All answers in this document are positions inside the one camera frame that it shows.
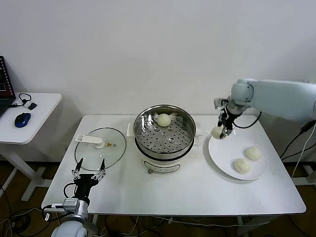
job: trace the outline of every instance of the white robotic arm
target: white robotic arm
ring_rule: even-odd
[[[284,119],[307,121],[316,119],[316,84],[239,79],[227,99],[215,99],[221,108],[218,125],[223,125],[221,138],[233,130],[233,121],[249,107]]]

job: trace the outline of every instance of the blue mouse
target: blue mouse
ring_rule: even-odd
[[[24,127],[28,124],[30,118],[30,113],[22,113],[15,118],[14,125],[16,127]]]

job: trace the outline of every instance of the metal pot rim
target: metal pot rim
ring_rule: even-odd
[[[192,137],[191,143],[189,143],[187,146],[183,147],[183,148],[180,149],[180,150],[177,150],[177,151],[174,151],[174,152],[169,152],[169,153],[157,153],[157,152],[152,151],[152,150],[148,149],[147,147],[143,146],[141,143],[138,143],[138,142],[137,142],[137,139],[136,139],[137,131],[136,131],[135,124],[136,124],[136,122],[138,121],[138,119],[139,119],[143,114],[145,114],[147,111],[150,111],[150,110],[156,109],[156,108],[165,108],[165,107],[167,107],[167,108],[172,108],[172,109],[181,111],[182,113],[184,113],[184,114],[193,122],[193,128],[194,128],[193,134],[192,134],[193,137]],[[181,152],[181,151],[187,149],[188,147],[190,147],[191,144],[192,144],[193,141],[194,141],[194,137],[195,137],[195,134],[196,134],[196,130],[197,130],[197,128],[196,128],[195,121],[194,121],[194,119],[192,118],[192,116],[191,116],[188,112],[186,112],[185,110],[183,110],[183,109],[181,109],[181,108],[179,108],[179,107],[177,107],[177,106],[166,105],[166,104],[155,105],[155,106],[152,106],[152,107],[149,107],[149,108],[145,109],[144,111],[142,111],[142,112],[136,117],[136,119],[135,119],[135,121],[134,121],[134,124],[133,124],[133,132],[134,132],[134,136],[135,136],[135,142],[136,142],[137,145],[139,146],[140,150],[141,150],[141,149],[145,149],[145,150],[147,150],[147,151],[149,151],[149,152],[151,152],[151,153],[153,153],[153,154],[159,154],[159,155],[163,155],[163,156],[166,156],[166,157],[168,157],[169,155],[175,155],[175,154],[177,154],[177,153],[179,153],[179,152]]]

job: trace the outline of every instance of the cooker handle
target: cooker handle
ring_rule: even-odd
[[[76,142],[86,142],[95,144],[96,148],[103,148],[105,146],[105,142],[100,137],[93,137],[87,135],[77,135]]]

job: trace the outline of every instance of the white table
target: white table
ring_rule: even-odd
[[[113,127],[126,134],[136,116],[86,115],[74,135],[100,127]],[[254,181],[242,181],[223,173],[208,152],[208,138],[217,116],[193,116],[204,135],[202,145],[183,158],[180,170],[171,174],[148,174],[132,137],[126,139],[126,152],[110,168],[105,178],[90,192],[89,213],[125,215],[274,215],[302,213],[306,207],[260,123],[248,129],[267,147],[267,172]],[[240,125],[250,124],[254,116],[241,116]],[[63,187],[73,181],[76,142],[72,139],[42,206],[62,203]]]
[[[5,189],[9,185],[16,171],[20,170],[24,175],[31,179],[31,183],[22,196],[23,201],[28,201],[30,199],[36,187],[48,188],[51,180],[43,179],[41,177],[45,171],[44,167],[40,167],[37,172],[35,172],[11,148],[6,146],[6,144],[24,145],[29,143],[62,99],[61,94],[57,93],[28,94],[31,95],[32,101],[38,105],[36,108],[33,110],[29,110],[23,106],[9,108],[0,117],[0,154],[15,166],[15,169],[4,183],[3,188]],[[17,99],[14,103],[21,104],[18,95],[19,93],[16,93]],[[25,127],[17,128],[14,126],[14,120],[23,112],[31,113],[31,119]]]

